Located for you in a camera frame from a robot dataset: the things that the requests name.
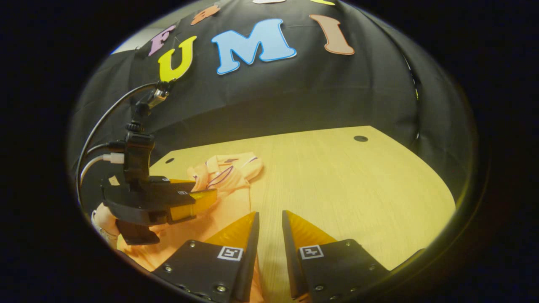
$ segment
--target black fabric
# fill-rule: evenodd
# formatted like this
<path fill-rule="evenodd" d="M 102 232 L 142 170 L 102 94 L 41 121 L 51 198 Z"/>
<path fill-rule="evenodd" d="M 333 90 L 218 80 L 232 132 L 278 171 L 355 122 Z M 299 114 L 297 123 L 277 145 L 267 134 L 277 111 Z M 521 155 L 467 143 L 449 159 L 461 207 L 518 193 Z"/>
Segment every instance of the black fabric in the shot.
<path fill-rule="evenodd" d="M 257 5 L 231 0 L 220 2 L 220 7 L 218 13 L 194 26 L 190 22 L 198 11 L 179 20 L 164 46 L 151 57 L 148 42 L 136 51 L 105 60 L 75 110 L 67 153 L 72 174 L 87 134 L 106 109 L 129 89 L 158 81 L 157 61 L 170 49 L 176 50 L 172 67 L 178 66 L 182 60 L 178 44 L 197 36 L 190 68 L 148 119 L 146 130 L 156 135 L 150 163 L 171 150 L 204 144 L 371 125 L 416 152 L 458 198 L 471 159 L 466 109 L 449 77 L 420 47 L 390 26 L 373 22 L 373 16 L 341 2 L 332 7 L 311 1 Z M 309 14 L 339 20 L 355 54 L 326 51 L 323 31 Z M 268 18 L 284 21 L 282 33 L 297 55 L 262 62 L 259 47 L 252 65 L 236 57 L 240 68 L 218 75 L 219 55 L 211 39 L 227 30 L 248 36 L 257 22 Z M 123 138 L 129 112 L 129 105 L 121 107 L 93 144 Z"/>
<path fill-rule="evenodd" d="M 475 128 L 458 84 L 410 38 L 364 12 L 398 45 L 411 67 L 419 95 L 418 138 L 410 147 L 437 172 L 458 199 L 475 163 Z"/>

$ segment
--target wooden table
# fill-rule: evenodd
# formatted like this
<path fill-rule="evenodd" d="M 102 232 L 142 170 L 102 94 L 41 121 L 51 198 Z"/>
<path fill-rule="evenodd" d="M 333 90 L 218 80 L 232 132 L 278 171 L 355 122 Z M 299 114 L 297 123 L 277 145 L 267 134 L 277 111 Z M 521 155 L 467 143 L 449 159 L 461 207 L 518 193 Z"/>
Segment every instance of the wooden table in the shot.
<path fill-rule="evenodd" d="M 365 136 L 366 142 L 354 140 Z M 370 126 L 314 130 L 176 150 L 151 175 L 185 179 L 188 166 L 214 155 L 254 152 L 264 162 L 251 182 L 260 212 L 258 256 L 267 302 L 292 302 L 281 212 L 289 210 L 337 240 L 358 241 L 391 270 L 441 232 L 455 202 L 418 156 Z M 169 158 L 181 159 L 174 165 Z"/>

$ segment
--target white cable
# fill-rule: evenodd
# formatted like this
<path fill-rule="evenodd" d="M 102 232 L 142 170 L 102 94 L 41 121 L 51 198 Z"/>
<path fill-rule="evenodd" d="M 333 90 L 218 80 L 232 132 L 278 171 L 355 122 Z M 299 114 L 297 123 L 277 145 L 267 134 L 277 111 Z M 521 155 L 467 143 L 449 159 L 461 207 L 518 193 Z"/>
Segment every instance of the white cable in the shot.
<path fill-rule="evenodd" d="M 101 161 L 101 160 L 103 160 L 103 155 L 97 156 L 97 157 L 91 159 L 90 162 L 88 162 L 88 164 L 86 164 L 86 166 L 84 166 L 84 169 L 80 173 L 80 185 L 82 185 L 82 179 L 84 179 L 84 175 L 86 175 L 86 172 L 88 171 L 90 166 L 92 166 L 93 164 L 95 164 L 96 162 Z"/>
<path fill-rule="evenodd" d="M 110 153 L 110 155 L 103 155 L 103 160 L 112 164 L 123 164 L 124 158 L 122 153 Z"/>
<path fill-rule="evenodd" d="M 105 155 L 101 155 L 101 156 L 98 156 L 98 157 L 95 157 L 95 158 L 91 159 L 90 162 L 88 162 L 88 164 L 86 164 L 86 166 L 82 170 L 82 173 L 80 174 L 80 185 L 81 186 L 82 186 L 82 180 L 84 179 L 84 175 L 86 175 L 86 173 L 88 172 L 90 167 L 93 164 L 95 164 L 96 162 L 101 161 L 101 160 L 109 161 L 112 164 L 123 164 L 124 155 L 122 153 L 110 153 L 110 155 L 105 154 Z"/>

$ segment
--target cable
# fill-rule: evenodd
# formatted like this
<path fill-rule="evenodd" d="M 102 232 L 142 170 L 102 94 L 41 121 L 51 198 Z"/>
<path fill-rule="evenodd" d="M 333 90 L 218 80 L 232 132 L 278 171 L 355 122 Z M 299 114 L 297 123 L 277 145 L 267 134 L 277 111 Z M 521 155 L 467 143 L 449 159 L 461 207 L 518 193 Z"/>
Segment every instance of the cable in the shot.
<path fill-rule="evenodd" d="M 97 149 L 100 149 L 100 148 L 104 148 L 104 147 L 108 147 L 108 143 L 103 143 L 103 144 L 99 144 L 99 145 L 96 145 L 92 148 L 90 148 L 87 152 L 86 152 L 86 155 L 89 155 L 91 152 L 97 150 Z"/>
<path fill-rule="evenodd" d="M 154 83 L 149 83 L 149 84 L 145 84 L 145 85 L 142 85 L 142 86 L 139 86 L 133 90 L 131 90 L 130 92 L 128 92 L 127 94 L 123 95 L 118 101 L 116 101 L 116 103 L 112 104 L 112 106 L 107 110 L 107 112 L 105 112 L 105 114 L 103 114 L 103 116 L 99 119 L 99 121 L 97 122 L 97 124 L 94 126 L 94 128 L 92 129 L 92 131 L 90 132 L 90 135 L 88 136 L 88 139 L 86 139 L 86 143 L 84 143 L 84 146 L 82 148 L 82 152 L 80 153 L 80 156 L 79 156 L 79 162 L 77 163 L 77 169 L 75 171 L 75 188 L 77 190 L 77 201 L 79 202 L 79 206 L 84 209 L 84 206 L 82 204 L 82 199 L 81 199 L 81 196 L 80 196 L 80 181 L 79 181 L 79 176 L 80 176 L 80 167 L 82 166 L 82 160 L 84 159 L 85 155 L 86 155 L 86 149 L 88 148 L 88 145 L 90 143 L 90 140 L 92 139 L 92 137 L 94 136 L 95 132 L 98 130 L 98 128 L 101 126 L 101 123 L 103 123 L 103 121 L 110 115 L 110 113 L 115 110 L 117 108 L 117 106 L 122 103 L 124 100 L 126 100 L 128 97 L 130 97 L 131 95 L 133 94 L 136 94 L 136 93 L 139 93 L 139 92 L 143 92 L 143 91 L 146 91 L 148 89 L 152 89 L 152 88 L 155 88 L 157 87 L 157 82 L 154 82 Z"/>
<path fill-rule="evenodd" d="M 80 173 L 80 185 L 82 185 L 82 181 L 84 179 L 84 175 L 86 175 L 86 172 L 88 172 L 88 169 L 94 165 L 96 162 L 98 161 L 101 161 L 103 160 L 103 155 L 101 156 L 97 156 L 93 159 L 90 160 L 90 162 L 88 162 L 88 164 L 86 164 L 86 166 L 84 166 L 84 169 L 82 170 L 82 172 Z"/>
<path fill-rule="evenodd" d="M 84 179 L 84 175 L 86 175 L 90 167 L 94 165 L 96 162 L 101 161 L 101 160 L 108 161 L 112 164 L 123 164 L 125 158 L 124 158 L 124 154 L 122 153 L 110 153 L 110 154 L 97 156 L 91 159 L 90 162 L 88 162 L 86 166 L 84 166 L 84 169 L 80 173 L 80 185 L 82 185 L 82 180 Z"/>

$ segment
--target garment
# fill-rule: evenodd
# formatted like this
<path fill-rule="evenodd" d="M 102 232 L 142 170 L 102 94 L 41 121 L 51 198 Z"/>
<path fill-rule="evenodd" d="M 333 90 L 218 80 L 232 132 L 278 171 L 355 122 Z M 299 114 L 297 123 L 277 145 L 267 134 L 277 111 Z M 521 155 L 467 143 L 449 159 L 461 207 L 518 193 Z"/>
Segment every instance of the garment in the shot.
<path fill-rule="evenodd" d="M 96 210 L 92 211 L 92 216 L 91 216 L 92 226 L 95 228 L 95 230 L 97 230 L 97 232 L 99 233 L 99 235 L 100 235 L 105 241 L 107 241 L 107 243 L 108 243 L 108 245 L 109 245 L 110 247 L 112 247 L 113 249 L 116 249 L 116 242 L 118 241 L 118 236 L 111 235 L 111 234 L 108 233 L 106 230 L 102 229 L 102 228 L 95 222 L 95 213 L 96 213 Z"/>
<path fill-rule="evenodd" d="M 217 200 L 195 219 L 173 225 L 151 226 L 160 239 L 153 245 L 125 243 L 118 237 L 117 247 L 148 271 L 165 262 L 187 240 L 205 241 L 221 229 L 251 212 L 249 180 L 262 170 L 263 163 L 253 153 L 221 155 L 187 169 L 189 179 L 196 181 L 192 191 L 217 189 Z M 255 260 L 251 285 L 251 303 L 264 302 Z"/>

